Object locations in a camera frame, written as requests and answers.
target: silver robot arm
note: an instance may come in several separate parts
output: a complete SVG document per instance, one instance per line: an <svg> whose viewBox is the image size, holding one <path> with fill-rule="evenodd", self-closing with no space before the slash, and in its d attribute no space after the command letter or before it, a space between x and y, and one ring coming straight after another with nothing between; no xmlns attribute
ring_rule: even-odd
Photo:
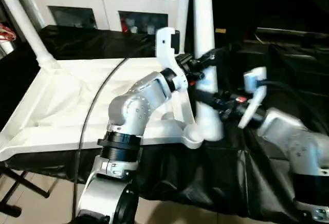
<svg viewBox="0 0 329 224"><path fill-rule="evenodd" d="M212 94L197 90L195 97L218 110L222 120L240 119L251 105L246 98L226 91ZM310 131L301 120L276 108L264 112L258 107L248 116L248 126L288 159L294 203L301 218L329 223L329 137Z"/></svg>
<svg viewBox="0 0 329 224"><path fill-rule="evenodd" d="M203 137L199 135L197 125L178 120L164 120L156 124L156 129L153 127L156 137L147 137L143 141L152 112L171 99L172 92L178 90L184 94L189 83L204 77L202 71L213 65L215 55L221 53L220 49L215 49L197 60L190 54L175 58L174 49L171 48L171 37L175 35L172 28L157 32L157 42L160 42L157 44L157 58L164 70L139 80L127 93L110 103L107 131L104 138L98 140L102 151L95 158L80 198L78 218L102 219L109 224L134 223L138 205L134 178L142 142L163 144L174 141L182 142L189 148L200 147ZM190 105L189 100L182 100L184 107Z"/></svg>
<svg viewBox="0 0 329 224"><path fill-rule="evenodd" d="M275 108L268 110L257 132L289 160L296 208L305 218L329 223L329 137Z"/></svg>
<svg viewBox="0 0 329 224"><path fill-rule="evenodd" d="M143 136L152 112L169 100L171 93L161 73L153 72L139 80L126 94L110 103L108 131Z"/></svg>

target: red object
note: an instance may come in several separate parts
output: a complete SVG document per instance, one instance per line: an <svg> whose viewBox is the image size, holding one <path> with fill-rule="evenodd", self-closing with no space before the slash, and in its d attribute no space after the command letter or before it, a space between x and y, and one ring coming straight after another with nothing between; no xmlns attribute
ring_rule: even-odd
<svg viewBox="0 0 329 224"><path fill-rule="evenodd" d="M190 86L193 86L193 85L195 85L195 83L196 83L196 81L191 81L191 82L189 83L189 85L190 85Z"/></svg>
<svg viewBox="0 0 329 224"><path fill-rule="evenodd" d="M128 25L123 18L121 19L121 29L124 33L128 32Z"/></svg>
<svg viewBox="0 0 329 224"><path fill-rule="evenodd" d="M245 97L237 97L236 98L236 101L237 102L240 102L240 103L243 103L243 102L247 101L247 98L245 98Z"/></svg>
<svg viewBox="0 0 329 224"><path fill-rule="evenodd" d="M16 40L16 34L9 29L8 27L4 26L0 23L0 36L3 36L3 38L0 38L0 41L14 41Z"/></svg>

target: white cabinet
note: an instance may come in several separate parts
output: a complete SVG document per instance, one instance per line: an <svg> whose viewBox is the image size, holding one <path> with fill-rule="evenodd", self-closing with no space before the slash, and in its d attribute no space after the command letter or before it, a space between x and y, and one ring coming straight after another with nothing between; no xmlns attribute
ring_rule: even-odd
<svg viewBox="0 0 329 224"><path fill-rule="evenodd" d="M176 26L178 0L34 0L44 25L154 33Z"/></svg>

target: cable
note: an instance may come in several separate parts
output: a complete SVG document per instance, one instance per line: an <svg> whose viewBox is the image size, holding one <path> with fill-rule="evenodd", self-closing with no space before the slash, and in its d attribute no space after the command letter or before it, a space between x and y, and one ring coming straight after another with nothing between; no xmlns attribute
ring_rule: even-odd
<svg viewBox="0 0 329 224"><path fill-rule="evenodd" d="M256 33L254 34L255 38L257 39L257 41L259 41L261 44L265 44L257 35Z"/></svg>
<svg viewBox="0 0 329 224"><path fill-rule="evenodd" d="M78 176L79 176L79 164L80 164L80 155L81 155L81 149L82 149L82 141L83 141L83 135L84 132L86 130L87 127L87 123L89 120L89 117L94 109L94 106L97 102L97 99L99 98L99 95L101 94L103 88L105 87L105 85L108 83L108 81L110 80L110 78L116 73L116 71L127 61L129 60L133 55L135 55L136 53L138 53L139 51L149 47L152 43L147 43L141 47L139 47L138 49L136 49L135 51L133 51L127 58L124 58L118 65L116 65L115 68L113 68L113 70L109 73L109 75L105 78L105 80L103 81L103 83L101 84L101 86L99 87L98 91L96 92L96 95L90 105L90 108L87 112L86 118L83 122L82 125L82 130L81 130L81 135L80 135L80 141L79 141L79 147L78 150L75 153L75 177L74 177L74 186L73 186L73 200L72 200L72 221L75 219L76 217L76 206L77 206L77 187L78 187Z"/></svg>
<svg viewBox="0 0 329 224"><path fill-rule="evenodd" d="M318 114L318 112L316 112L307 102L305 102L304 99L295 90L293 90L290 86L283 84L281 82L266 81L266 80L260 81L260 85L272 85L272 86L276 86L276 87L288 92L300 104L302 104L304 106L304 108L306 108L310 112L310 114L312 114L317 119L319 124L315 123L315 126L317 127L319 132L329 135L329 129L327 127L326 121L324 121L323 118L321 117L321 115Z"/></svg>

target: white metal pole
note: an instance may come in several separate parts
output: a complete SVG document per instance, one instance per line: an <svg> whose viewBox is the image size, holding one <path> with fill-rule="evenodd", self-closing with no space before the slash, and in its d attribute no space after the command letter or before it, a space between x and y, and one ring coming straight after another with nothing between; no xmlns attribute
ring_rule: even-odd
<svg viewBox="0 0 329 224"><path fill-rule="evenodd" d="M47 69L59 68L57 61L48 52L45 45L41 41L38 33L33 27L29 17L24 11L19 0L4 0L4 1L7 4L11 14L15 18L20 29L22 30L27 41L31 45L36 55L36 60L38 61L40 67L44 67Z"/></svg>
<svg viewBox="0 0 329 224"><path fill-rule="evenodd" d="M212 15L212 0L194 1L194 50L195 57L200 58L209 50L215 48L214 24ZM207 92L217 92L216 67L204 71L205 78L198 82L197 88ZM223 138L223 125L217 111L206 104L197 103L196 123L201 128L208 141Z"/></svg>
<svg viewBox="0 0 329 224"><path fill-rule="evenodd" d="M178 17L176 29L180 32L179 53L184 53L189 0L178 0Z"/></svg>

